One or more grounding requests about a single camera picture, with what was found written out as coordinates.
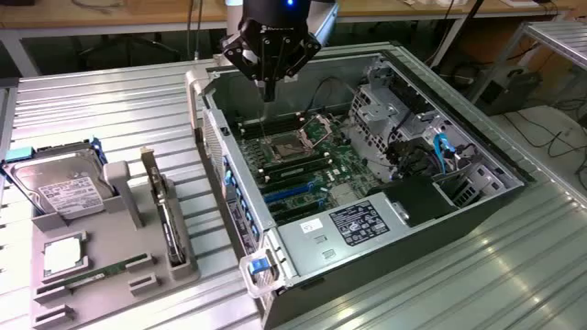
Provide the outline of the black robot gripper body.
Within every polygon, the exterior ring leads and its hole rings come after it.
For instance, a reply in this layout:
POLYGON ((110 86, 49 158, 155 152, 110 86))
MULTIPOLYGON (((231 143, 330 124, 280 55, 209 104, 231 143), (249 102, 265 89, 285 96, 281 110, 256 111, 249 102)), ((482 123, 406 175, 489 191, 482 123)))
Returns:
POLYGON ((253 36, 261 27, 268 30, 308 33, 306 18, 310 1, 305 0, 244 0, 241 7, 241 32, 253 36))

